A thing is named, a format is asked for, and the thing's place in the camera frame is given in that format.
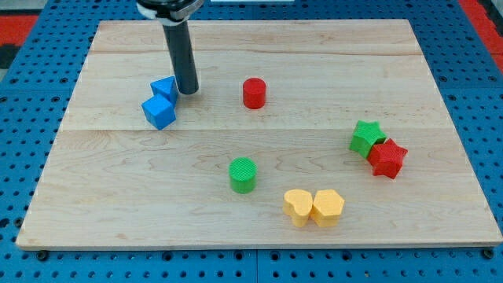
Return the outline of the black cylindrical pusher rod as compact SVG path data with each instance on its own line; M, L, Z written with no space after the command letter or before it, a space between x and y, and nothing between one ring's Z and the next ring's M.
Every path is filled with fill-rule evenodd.
M163 31L178 91L185 95L195 94L199 90L199 81L188 23L183 21L174 26L164 26Z

